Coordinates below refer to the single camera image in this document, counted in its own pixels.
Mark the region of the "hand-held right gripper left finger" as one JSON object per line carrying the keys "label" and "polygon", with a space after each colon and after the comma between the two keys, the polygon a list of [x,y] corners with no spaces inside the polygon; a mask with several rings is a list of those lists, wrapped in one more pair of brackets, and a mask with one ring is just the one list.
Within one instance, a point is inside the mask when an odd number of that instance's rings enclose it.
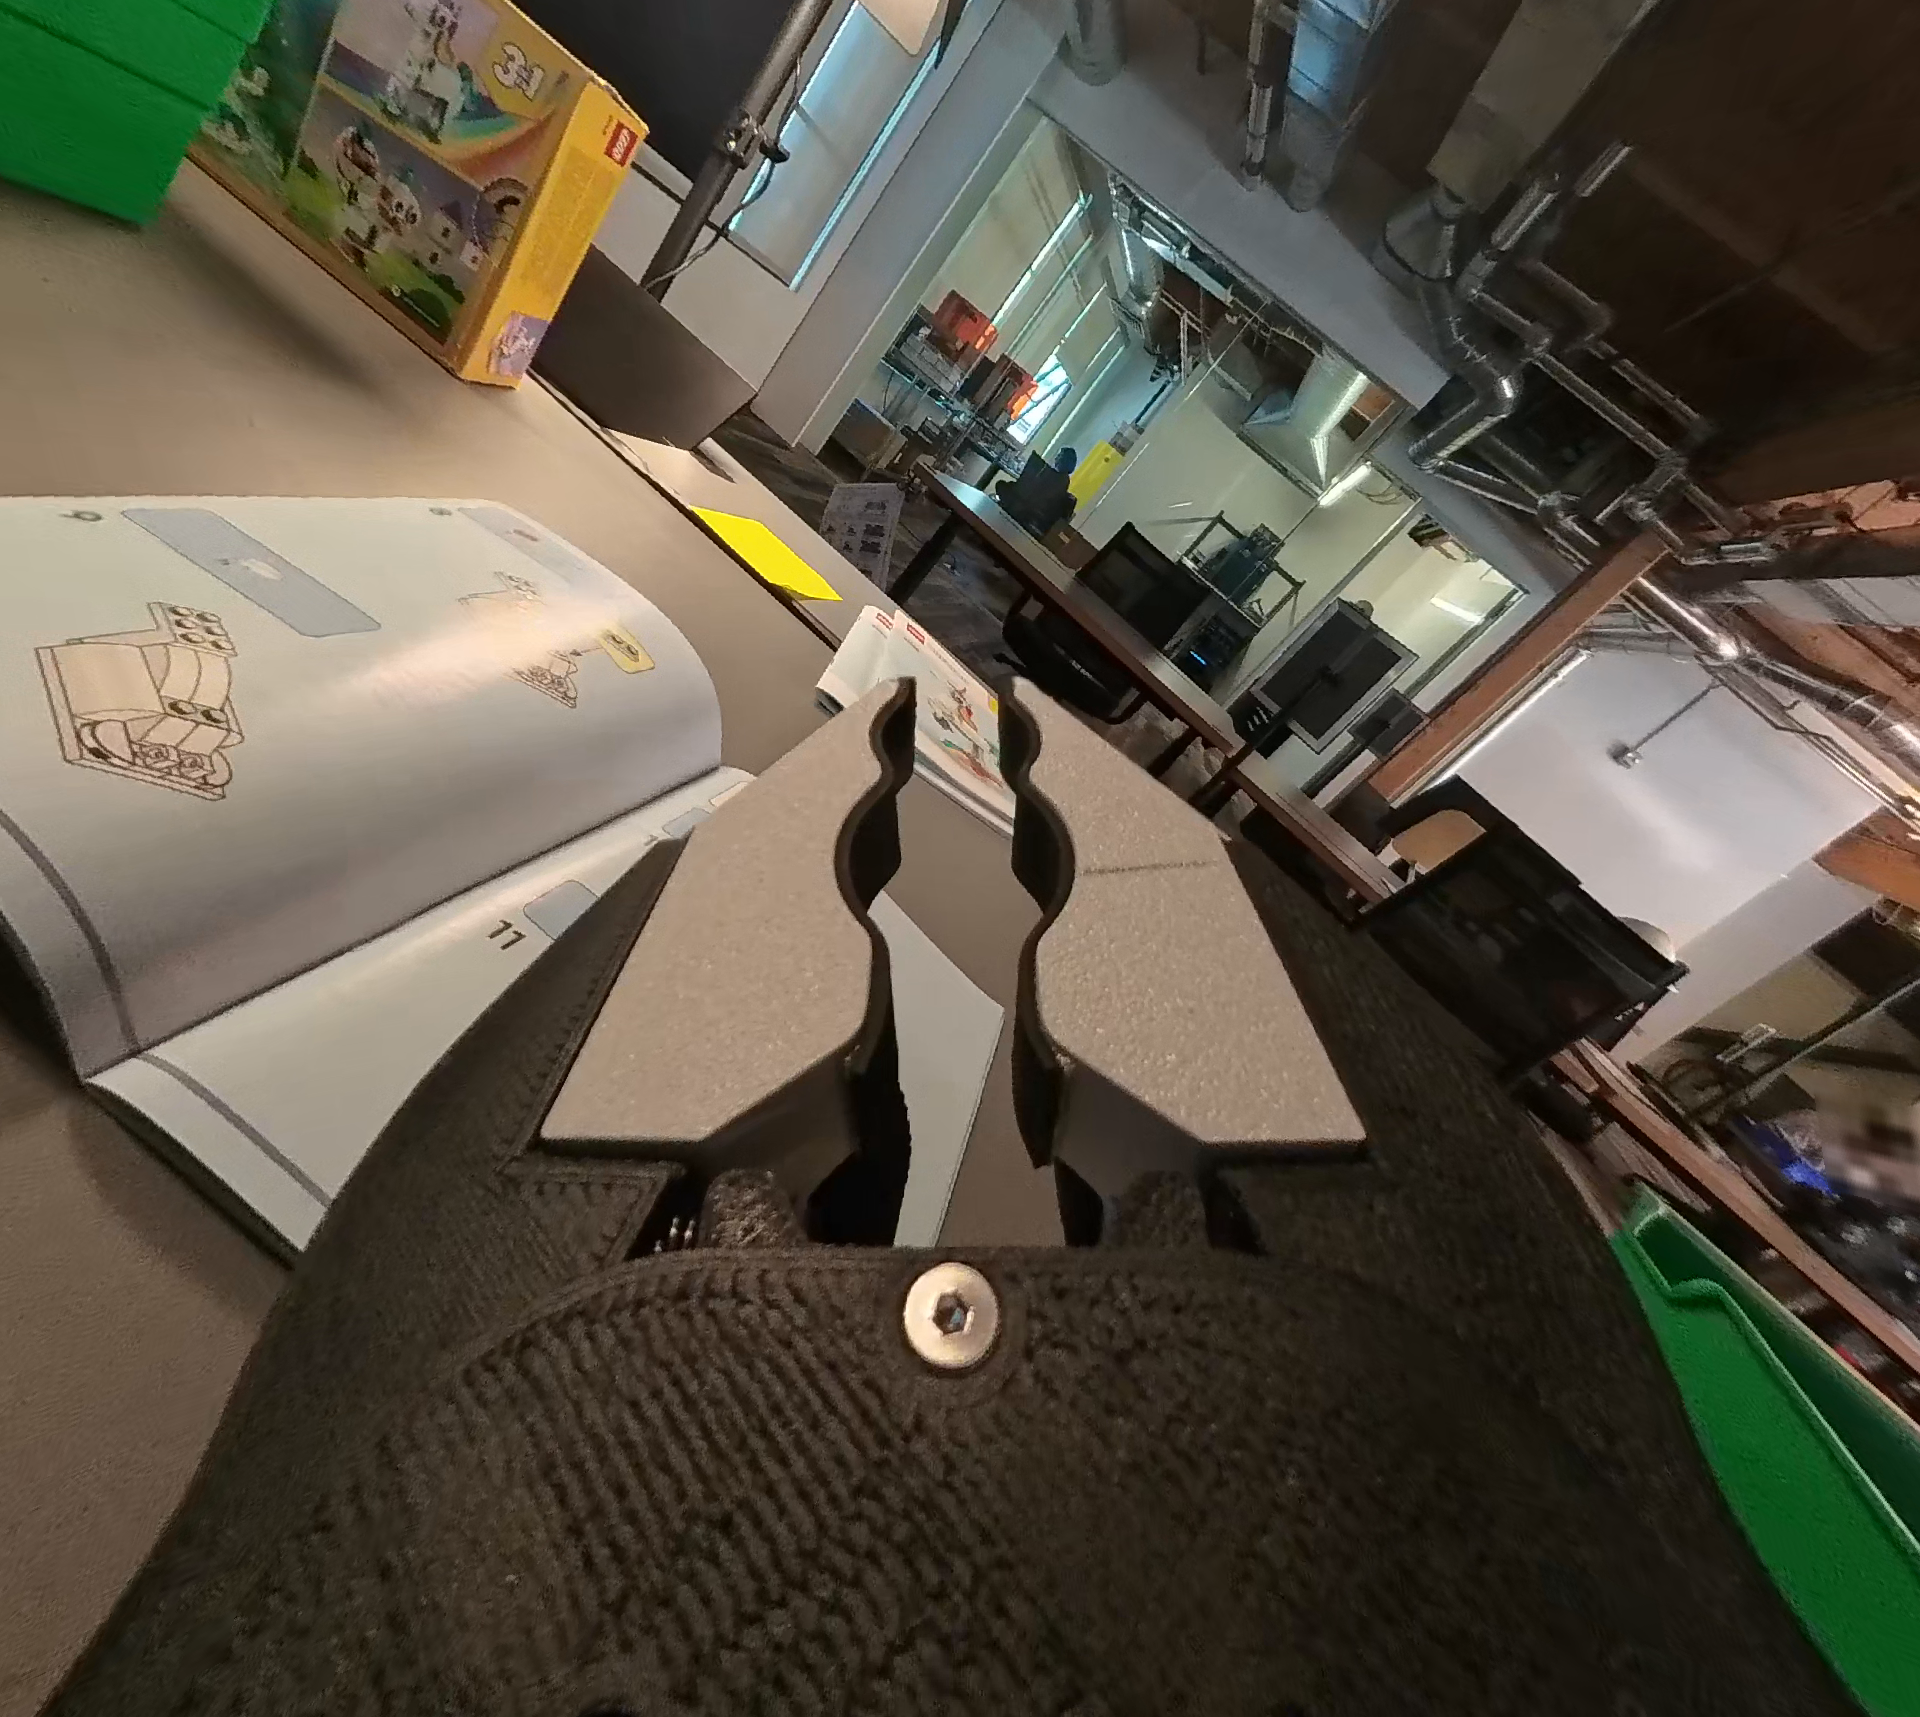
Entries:
{"label": "hand-held right gripper left finger", "polygon": [[803,1217],[896,1217],[910,1162],[890,947],[914,770],[908,679],[835,712],[683,841],[539,1142],[699,1183],[755,1171]]}

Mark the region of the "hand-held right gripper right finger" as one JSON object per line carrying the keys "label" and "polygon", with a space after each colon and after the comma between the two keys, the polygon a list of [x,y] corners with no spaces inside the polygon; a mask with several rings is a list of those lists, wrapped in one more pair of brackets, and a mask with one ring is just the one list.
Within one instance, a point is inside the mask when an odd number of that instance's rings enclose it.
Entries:
{"label": "hand-held right gripper right finger", "polygon": [[1222,832],[1026,679],[999,697],[999,759],[1036,909],[1014,1112],[1059,1207],[1357,1159],[1361,1116]]}

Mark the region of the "yellow lego set box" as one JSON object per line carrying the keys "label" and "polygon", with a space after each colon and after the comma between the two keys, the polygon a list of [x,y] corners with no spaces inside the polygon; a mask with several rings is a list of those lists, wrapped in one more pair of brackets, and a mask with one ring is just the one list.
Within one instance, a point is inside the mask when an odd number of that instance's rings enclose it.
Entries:
{"label": "yellow lego set box", "polygon": [[512,391],[646,134],[509,0],[278,0],[187,161],[452,377]]}

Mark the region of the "black equipment cart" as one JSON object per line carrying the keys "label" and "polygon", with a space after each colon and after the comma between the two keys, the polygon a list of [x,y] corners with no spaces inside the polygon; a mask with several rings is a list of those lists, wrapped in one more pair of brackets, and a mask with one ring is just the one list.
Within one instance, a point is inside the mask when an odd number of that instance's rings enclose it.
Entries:
{"label": "black equipment cart", "polygon": [[1357,926],[1506,1080],[1539,1074],[1577,1040],[1618,1044],[1689,972],[1664,930],[1612,913],[1460,779],[1384,810],[1375,849],[1404,880]]}

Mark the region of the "small closed instruction booklet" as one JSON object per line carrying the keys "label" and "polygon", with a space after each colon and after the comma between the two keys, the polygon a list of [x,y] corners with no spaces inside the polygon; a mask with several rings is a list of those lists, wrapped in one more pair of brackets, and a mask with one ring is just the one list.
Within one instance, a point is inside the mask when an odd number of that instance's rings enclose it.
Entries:
{"label": "small closed instruction booklet", "polygon": [[906,611],[863,606],[815,680],[815,697],[841,710],[896,679],[912,680],[916,693],[916,775],[1010,836],[1015,798],[1001,776],[998,697]]}

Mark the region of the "open instruction booklet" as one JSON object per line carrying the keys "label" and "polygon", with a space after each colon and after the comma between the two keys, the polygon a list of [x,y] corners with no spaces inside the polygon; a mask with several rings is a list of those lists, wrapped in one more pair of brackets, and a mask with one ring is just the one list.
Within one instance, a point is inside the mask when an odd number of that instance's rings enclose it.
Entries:
{"label": "open instruction booklet", "polygon": [[502,505],[6,498],[4,937],[281,1261],[643,855],[750,784],[698,652]]}

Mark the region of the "yellow paper sheet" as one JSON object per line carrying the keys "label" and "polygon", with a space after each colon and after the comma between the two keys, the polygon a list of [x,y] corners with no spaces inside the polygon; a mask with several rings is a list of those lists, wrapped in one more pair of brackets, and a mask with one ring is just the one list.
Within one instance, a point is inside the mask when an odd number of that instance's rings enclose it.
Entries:
{"label": "yellow paper sheet", "polygon": [[840,602],[841,592],[765,522],[737,513],[692,505],[690,515],[755,578],[784,596]]}

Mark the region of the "long wooden workbench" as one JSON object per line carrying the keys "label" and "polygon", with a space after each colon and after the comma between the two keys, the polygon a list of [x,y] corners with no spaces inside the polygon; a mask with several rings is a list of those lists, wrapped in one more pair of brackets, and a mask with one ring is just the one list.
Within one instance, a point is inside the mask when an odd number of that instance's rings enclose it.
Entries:
{"label": "long wooden workbench", "polygon": [[1015,674],[1031,679],[1046,697],[1101,728],[1116,728],[1144,705],[1154,706],[1173,723],[1170,743],[1148,765],[1157,781],[1190,746],[1211,748],[1217,768],[1191,792],[1190,806],[1216,817],[1243,795],[1278,831],[1267,843],[1269,855],[1301,883],[1319,883],[1354,909],[1378,905],[1397,890],[1385,864],[1306,792],[1283,783],[1259,783],[1253,744],[1227,710],[1182,674],[1170,654],[1105,601],[1090,578],[1046,553],[994,496],[926,463],[918,463],[908,481],[930,496],[936,525],[886,588],[897,606],[918,592],[952,540],[966,537],[1018,587],[1018,601],[1001,623],[1007,647],[999,654]]}

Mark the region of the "brown wooden beam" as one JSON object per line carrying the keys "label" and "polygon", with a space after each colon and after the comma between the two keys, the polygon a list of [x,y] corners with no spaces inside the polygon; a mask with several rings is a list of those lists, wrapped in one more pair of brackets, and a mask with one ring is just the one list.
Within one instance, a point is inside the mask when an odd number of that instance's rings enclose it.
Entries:
{"label": "brown wooden beam", "polygon": [[1339,806],[1360,810],[1374,801],[1400,803],[1437,781],[1547,680],[1569,647],[1605,608],[1623,601],[1672,553],[1667,542],[1650,532],[1612,547],[1596,547],[1574,578],[1461,680],[1427,723],[1380,759],[1354,791],[1345,792]]}

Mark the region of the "white printed floor sign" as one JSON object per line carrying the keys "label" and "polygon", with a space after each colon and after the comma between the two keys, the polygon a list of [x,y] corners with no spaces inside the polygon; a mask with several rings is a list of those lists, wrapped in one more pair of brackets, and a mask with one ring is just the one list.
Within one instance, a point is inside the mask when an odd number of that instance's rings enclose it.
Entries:
{"label": "white printed floor sign", "polygon": [[828,492],[815,530],[871,584],[891,578],[906,487],[897,481],[841,482]]}

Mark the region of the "metal exhaust hood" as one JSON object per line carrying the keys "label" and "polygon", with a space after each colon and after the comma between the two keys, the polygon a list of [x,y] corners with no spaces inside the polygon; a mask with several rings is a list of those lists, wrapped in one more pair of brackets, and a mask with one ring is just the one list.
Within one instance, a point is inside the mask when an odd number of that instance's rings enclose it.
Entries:
{"label": "metal exhaust hood", "polygon": [[1331,344],[1309,358],[1294,347],[1238,419],[1238,443],[1315,502],[1333,496],[1363,470],[1380,433],[1405,401]]}

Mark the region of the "dark grey flat panel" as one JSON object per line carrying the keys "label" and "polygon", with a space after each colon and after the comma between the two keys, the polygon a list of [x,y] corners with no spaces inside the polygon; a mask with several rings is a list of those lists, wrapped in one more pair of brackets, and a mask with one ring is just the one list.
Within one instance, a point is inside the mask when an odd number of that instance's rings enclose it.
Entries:
{"label": "dark grey flat panel", "polygon": [[532,373],[605,431],[695,448],[755,388],[607,254],[589,247]]}

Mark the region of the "metal storage shelf rack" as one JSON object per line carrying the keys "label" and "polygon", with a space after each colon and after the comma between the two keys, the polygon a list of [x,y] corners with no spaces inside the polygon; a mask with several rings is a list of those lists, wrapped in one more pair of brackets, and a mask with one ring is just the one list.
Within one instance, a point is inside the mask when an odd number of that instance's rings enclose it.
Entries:
{"label": "metal storage shelf rack", "polygon": [[878,415],[948,465],[976,457],[1010,469],[1028,445],[1015,424],[1039,396],[991,317],[953,289],[918,306],[878,360]]}

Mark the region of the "grey ceiling pipe cluster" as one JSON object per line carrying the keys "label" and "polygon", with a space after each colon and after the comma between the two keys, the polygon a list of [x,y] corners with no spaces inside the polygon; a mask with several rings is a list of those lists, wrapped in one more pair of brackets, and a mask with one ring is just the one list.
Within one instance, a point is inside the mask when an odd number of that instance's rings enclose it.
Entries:
{"label": "grey ceiling pipe cluster", "polygon": [[1693,409],[1616,340],[1616,313],[1547,261],[1565,212],[1591,198],[1633,156],[1626,143],[1600,146],[1581,167],[1552,152],[1492,223],[1431,183],[1380,228],[1374,261],[1416,304],[1423,331],[1463,396],[1405,445],[1407,465],[1476,496],[1547,522],[1574,498],[1507,439],[1530,385],[1547,385],[1643,457],[1607,516],[1678,535],[1687,509],[1723,538],[1748,537],[1750,519],[1693,470],[1709,429]]}

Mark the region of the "black light stand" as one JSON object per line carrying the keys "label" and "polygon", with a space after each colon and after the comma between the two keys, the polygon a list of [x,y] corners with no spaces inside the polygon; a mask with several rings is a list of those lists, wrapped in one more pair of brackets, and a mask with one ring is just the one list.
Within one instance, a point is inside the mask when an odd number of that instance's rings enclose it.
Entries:
{"label": "black light stand", "polygon": [[692,176],[687,193],[659,242],[637,289],[662,303],[679,275],[703,253],[728,240],[737,212],[730,193],[737,184],[748,197],[759,169],[777,169],[787,150],[780,145],[781,97],[803,83],[803,61],[814,39],[828,22],[835,0],[793,0],[780,29],[731,109],[731,116],[713,134],[705,158]]}

